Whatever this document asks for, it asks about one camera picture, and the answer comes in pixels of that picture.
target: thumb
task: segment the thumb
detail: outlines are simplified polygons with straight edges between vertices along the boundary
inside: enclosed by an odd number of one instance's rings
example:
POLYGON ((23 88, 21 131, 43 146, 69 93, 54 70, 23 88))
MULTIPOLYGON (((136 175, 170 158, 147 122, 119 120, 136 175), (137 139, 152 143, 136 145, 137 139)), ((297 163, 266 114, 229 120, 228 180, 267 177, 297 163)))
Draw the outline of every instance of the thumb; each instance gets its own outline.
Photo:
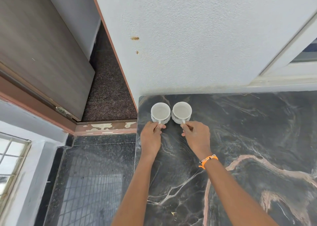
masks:
POLYGON ((163 124, 158 124, 156 128, 154 129, 154 134, 160 134, 162 127, 163 127, 163 124))
POLYGON ((185 123, 181 124, 181 127, 182 127, 183 130, 185 131, 185 134, 191 133, 191 130, 189 130, 188 125, 186 125, 185 123))

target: forearm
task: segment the forearm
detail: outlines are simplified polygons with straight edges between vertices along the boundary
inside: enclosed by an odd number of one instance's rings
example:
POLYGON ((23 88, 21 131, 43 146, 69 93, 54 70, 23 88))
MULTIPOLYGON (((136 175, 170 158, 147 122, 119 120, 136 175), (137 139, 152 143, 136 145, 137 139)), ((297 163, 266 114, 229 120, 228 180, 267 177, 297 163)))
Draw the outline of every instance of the forearm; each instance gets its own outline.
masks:
POLYGON ((232 225, 277 226, 218 160, 210 159, 204 166, 232 225))
POLYGON ((141 156, 111 226, 143 225, 153 161, 152 158, 141 156))

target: textured wall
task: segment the textured wall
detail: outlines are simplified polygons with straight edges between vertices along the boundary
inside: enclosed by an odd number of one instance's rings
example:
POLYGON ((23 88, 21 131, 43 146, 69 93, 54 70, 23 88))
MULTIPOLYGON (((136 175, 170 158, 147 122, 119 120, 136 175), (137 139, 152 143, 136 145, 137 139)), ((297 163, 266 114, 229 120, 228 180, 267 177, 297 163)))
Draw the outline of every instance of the textured wall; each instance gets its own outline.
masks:
POLYGON ((87 59, 100 26, 100 16, 93 0, 51 0, 87 59))
POLYGON ((317 10, 317 0, 97 1, 136 101, 249 84, 317 10))

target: black granite floor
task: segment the black granite floor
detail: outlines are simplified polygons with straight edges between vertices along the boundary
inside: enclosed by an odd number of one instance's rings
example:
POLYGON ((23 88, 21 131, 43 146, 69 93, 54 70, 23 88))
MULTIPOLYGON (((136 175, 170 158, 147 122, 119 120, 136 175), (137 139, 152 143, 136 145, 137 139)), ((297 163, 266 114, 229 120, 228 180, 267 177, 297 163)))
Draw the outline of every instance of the black granite floor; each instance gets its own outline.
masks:
POLYGON ((96 74, 82 121, 136 119, 136 109, 102 23, 90 64, 96 74))
POLYGON ((132 179, 135 141, 136 134, 75 138, 61 162, 44 225, 110 225, 132 179))

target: cup rim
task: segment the cup rim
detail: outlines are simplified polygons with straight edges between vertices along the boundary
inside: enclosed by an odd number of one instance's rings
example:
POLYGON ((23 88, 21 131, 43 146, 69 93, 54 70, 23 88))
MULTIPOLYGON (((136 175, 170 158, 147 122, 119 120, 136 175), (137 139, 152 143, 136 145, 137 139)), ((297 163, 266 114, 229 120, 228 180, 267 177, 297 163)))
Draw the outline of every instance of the cup rim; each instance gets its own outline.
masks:
POLYGON ((191 105, 188 104, 187 102, 177 102, 177 103, 173 106, 172 112, 173 112, 174 116, 178 117, 179 119, 187 119, 188 117, 190 117, 190 116, 192 115, 193 110, 192 110, 191 105), (174 107, 175 107, 177 104, 185 104, 185 105, 188 105, 189 108, 191 109, 191 112, 189 113, 189 116, 187 116, 187 117, 179 117, 179 116, 177 116, 177 115, 175 114, 175 112, 174 112, 174 107))
POLYGON ((151 116, 153 116, 153 118, 154 118, 155 120, 164 121, 164 120, 166 120, 170 115, 171 115, 171 108, 170 108, 170 106, 169 106, 168 104, 166 104, 166 103, 164 103, 164 102, 155 103, 155 104, 151 107, 151 116), (167 117, 165 117, 164 119, 157 119, 155 116, 153 116, 152 110, 153 110, 153 107, 154 107, 156 104, 161 104, 161 105, 162 105, 162 104, 165 104, 165 105, 167 105, 168 109, 170 110, 169 113, 168 113, 168 115, 167 115, 167 117))

